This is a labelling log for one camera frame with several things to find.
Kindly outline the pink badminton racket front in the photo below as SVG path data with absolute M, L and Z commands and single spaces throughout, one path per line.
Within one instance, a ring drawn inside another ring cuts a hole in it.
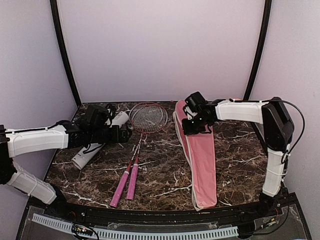
M 168 114 L 167 111 L 157 103 L 142 102 L 133 107 L 129 114 L 129 119 L 133 129 L 141 133 L 137 156 L 131 170 L 126 195 L 127 200 L 133 200 L 139 171 L 139 155 L 142 138 L 145 135 L 157 133 L 162 130 L 167 124 Z

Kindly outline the pink racket cover bag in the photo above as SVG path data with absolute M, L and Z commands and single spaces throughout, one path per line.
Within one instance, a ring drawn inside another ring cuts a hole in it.
M 196 211 L 217 204 L 216 156 L 213 134 L 185 135 L 182 120 L 186 118 L 184 100 L 175 104 L 172 114 L 175 132 L 191 171 L 191 201 Z

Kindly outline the pink badminton racket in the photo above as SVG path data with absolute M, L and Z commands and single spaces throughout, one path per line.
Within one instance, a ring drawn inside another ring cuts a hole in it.
M 123 172 L 122 176 L 121 176 L 121 179 L 118 183 L 118 186 L 113 194 L 113 197 L 112 197 L 112 200 L 110 202 L 110 206 L 113 207 L 113 208 L 116 208 L 119 204 L 119 201 L 121 199 L 121 196 L 122 196 L 122 193 L 123 193 L 123 190 L 126 186 L 126 183 L 127 181 L 130 181 L 130 177 L 131 177 L 131 171 L 132 171 L 132 168 L 133 168 L 133 164 L 136 160 L 136 156 L 137 156 L 137 151 L 138 151 L 138 147 L 139 147 L 139 144 L 138 146 L 136 147 L 136 150 L 127 166 L 127 168 L 125 169 L 125 171 Z
M 133 129 L 141 133 L 137 156 L 131 170 L 126 195 L 127 200 L 133 200 L 139 171 L 139 155 L 142 138 L 145 135 L 157 133 L 162 130 L 167 124 L 168 114 L 167 111 L 157 103 L 142 102 L 133 107 L 129 114 L 129 119 Z

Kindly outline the white shuttlecock tube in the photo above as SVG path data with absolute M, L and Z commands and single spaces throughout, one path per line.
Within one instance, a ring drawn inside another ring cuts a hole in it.
M 124 111 L 120 111 L 112 120 L 111 126 L 121 127 L 129 120 L 129 116 Z M 104 143 L 92 143 L 87 147 L 83 147 L 72 159 L 71 162 L 78 169 L 82 170 L 88 162 L 96 155 L 96 153 L 104 146 Z

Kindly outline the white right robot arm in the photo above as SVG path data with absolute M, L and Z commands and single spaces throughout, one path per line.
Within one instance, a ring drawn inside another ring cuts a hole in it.
M 267 167 L 262 196 L 266 197 L 255 205 L 255 213 L 266 217 L 275 208 L 271 199 L 282 188 L 287 173 L 288 160 L 296 144 L 292 142 L 294 122 L 286 108 L 293 103 L 280 97 L 267 100 L 216 99 L 207 101 L 200 92 L 185 99 L 182 129 L 186 135 L 208 133 L 208 128 L 219 121 L 242 121 L 260 124 L 267 148 Z

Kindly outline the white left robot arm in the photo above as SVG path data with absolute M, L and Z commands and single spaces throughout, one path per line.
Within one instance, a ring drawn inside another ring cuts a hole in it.
M 63 193 L 53 184 L 27 172 L 13 159 L 19 155 L 53 149 L 88 148 L 92 144 L 126 143 L 132 135 L 127 124 L 108 125 L 84 120 L 61 120 L 52 126 L 34 129 L 0 127 L 0 183 L 12 186 L 44 204 L 60 218 L 71 213 Z

